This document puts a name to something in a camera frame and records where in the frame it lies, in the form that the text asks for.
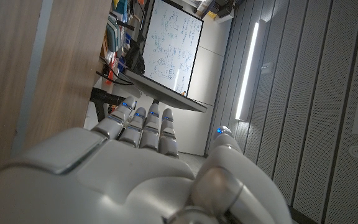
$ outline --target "robotic hand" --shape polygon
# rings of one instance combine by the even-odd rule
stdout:
[[[91,131],[66,130],[0,169],[0,223],[291,223],[272,180],[224,126],[197,176],[170,109],[132,97]]]

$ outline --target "gray wall panel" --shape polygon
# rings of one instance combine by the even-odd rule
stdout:
[[[358,1],[334,1],[293,208],[320,222],[358,30]]]
[[[282,33],[287,16],[288,0],[277,0],[273,10],[270,30],[267,39],[264,63],[277,63],[280,50]],[[252,161],[257,162],[260,140],[262,138],[267,105],[269,103],[270,91],[272,89],[274,72],[261,75],[259,86],[255,97],[255,106],[252,112],[249,136],[247,139],[245,155]]]
[[[288,204],[293,200],[330,4],[331,0],[309,0],[305,17],[273,179]]]
[[[218,90],[219,95],[215,102],[214,116],[210,129],[217,128],[221,124],[222,114],[224,109],[224,101],[226,99],[227,87],[229,85],[229,80],[230,80],[229,71],[231,71],[231,68],[233,66],[234,54],[236,52],[236,46],[239,40],[239,33],[242,24],[242,17],[244,15],[245,6],[246,6],[245,4],[241,5],[236,11],[234,16],[234,22],[231,27],[231,36],[229,37],[229,44],[226,49],[228,52],[225,56],[224,68],[222,69],[221,83],[219,84],[219,90]],[[207,153],[212,143],[212,138],[211,138],[212,134],[213,132],[210,131],[209,141],[207,142],[208,144]]]
[[[272,177],[275,167],[307,2],[291,1],[288,7],[258,158],[258,166],[269,177]]]
[[[222,121],[221,121],[221,124],[225,126],[229,126],[229,119],[231,117],[232,108],[236,107],[235,105],[233,105],[233,98],[234,98],[234,93],[236,91],[239,77],[241,76],[240,68],[241,65],[244,63],[244,53],[249,51],[249,44],[247,44],[247,48],[246,48],[246,42],[247,40],[250,40],[250,38],[252,37],[252,35],[251,37],[249,35],[249,31],[252,30],[249,24],[251,20],[253,7],[254,7],[254,1],[248,0],[246,3],[246,8],[244,10],[244,15],[242,17],[242,24],[239,33],[239,40],[237,43],[236,52],[234,54],[233,66],[230,71],[229,86],[226,90],[227,93],[226,93],[226,99],[224,101],[224,110],[223,110]]]
[[[358,134],[352,134],[357,100],[358,54],[325,223],[358,223],[358,158],[349,154],[351,146],[358,146]]]
[[[229,125],[228,127],[230,129],[236,130],[237,131],[237,125],[239,124],[239,121],[236,120],[236,112],[237,112],[237,104],[240,98],[240,93],[241,93],[241,86],[242,86],[242,81],[244,79],[244,72],[246,70],[246,64],[247,64],[247,59],[248,59],[248,55],[249,55],[249,49],[250,49],[250,43],[251,43],[251,39],[252,39],[252,35],[254,34],[254,28],[255,28],[255,23],[259,22],[260,20],[260,15],[262,13],[262,6],[264,5],[263,1],[255,1],[253,8],[252,8],[252,14],[250,16],[250,22],[249,22],[249,28],[248,28],[248,34],[247,34],[247,41],[246,44],[244,45],[244,49],[242,49],[242,58],[241,58],[241,66],[240,69],[238,71],[238,77],[236,80],[236,88],[235,88],[235,93],[234,96],[231,97],[231,112],[230,112],[230,117],[229,117]]]

